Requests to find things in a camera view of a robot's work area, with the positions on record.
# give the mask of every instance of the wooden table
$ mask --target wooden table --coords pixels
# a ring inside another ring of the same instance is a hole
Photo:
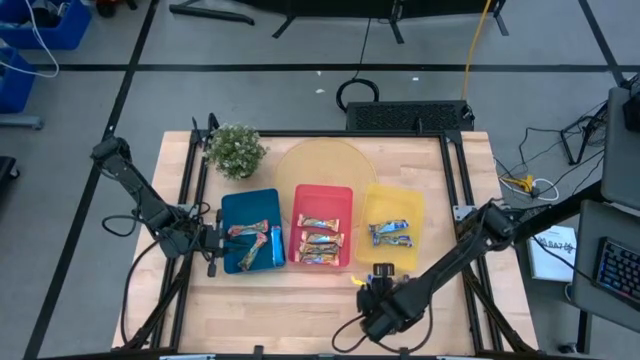
[[[168,203],[178,198],[180,182],[188,149],[189,132],[167,132],[164,135],[153,187]],[[486,133],[464,133],[464,149],[473,195],[478,205],[491,197],[501,197]],[[450,204],[446,190],[439,142],[418,138],[345,138],[362,151],[373,163],[382,184],[398,185],[424,193],[426,209],[418,275],[433,265],[455,245]],[[270,147],[259,170],[248,180],[225,180],[213,168],[209,170],[204,200],[213,208],[230,193],[269,188],[273,186],[275,165],[303,138],[264,138]],[[457,193],[462,199],[458,179],[455,149],[450,146],[456,174]],[[189,201],[193,202],[198,174],[196,155]],[[283,222],[284,239],[288,242],[289,224]],[[152,239],[141,231],[136,256]],[[165,257],[159,248],[152,250],[138,265],[133,275],[127,309],[127,334],[131,337],[147,318],[158,301]],[[489,253],[487,263],[493,295],[498,308],[513,328],[532,347],[537,348],[527,298],[524,292],[515,251],[511,248]],[[221,262],[218,276],[208,278],[207,263],[195,256],[180,352],[251,353],[254,345],[264,345],[270,354],[331,353],[331,336],[340,325],[357,315],[355,294],[357,287],[351,275],[365,278],[370,265],[358,264],[355,259],[346,268],[301,266],[288,263],[281,270],[250,275],[227,275]],[[477,302],[485,348],[491,347],[486,315]],[[458,275],[434,294],[434,330],[431,340],[416,354],[473,354],[469,334],[469,320]],[[167,312],[162,344],[169,343],[174,311]],[[421,321],[404,334],[387,336],[384,343],[391,347],[415,346],[426,334],[428,321]],[[346,348],[362,336],[357,325],[347,328],[338,339],[338,346]],[[121,345],[116,329],[114,346]],[[386,354],[377,345],[365,341],[354,354]]]

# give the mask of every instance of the potted plant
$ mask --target potted plant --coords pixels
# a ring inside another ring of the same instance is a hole
[[[215,164],[229,180],[246,179],[253,174],[267,154],[258,132],[244,125],[224,124],[216,129],[206,149],[208,164]]]

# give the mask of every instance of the blue bin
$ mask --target blue bin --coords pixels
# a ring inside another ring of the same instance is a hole
[[[54,0],[59,5],[64,0]],[[71,0],[67,12],[55,28],[38,28],[42,40],[49,49],[73,50],[80,45],[80,40],[91,21],[91,13],[80,0]],[[7,44],[18,49],[42,49],[33,34],[31,27],[0,27],[0,38]]]
[[[22,70],[35,72],[31,64],[26,62],[15,49],[0,48],[0,58],[3,62]],[[0,114],[19,113],[29,99],[35,76],[24,74],[9,68],[4,68],[4,75],[0,77]]]
[[[0,21],[17,23],[29,17],[29,8],[24,0],[0,0]]]

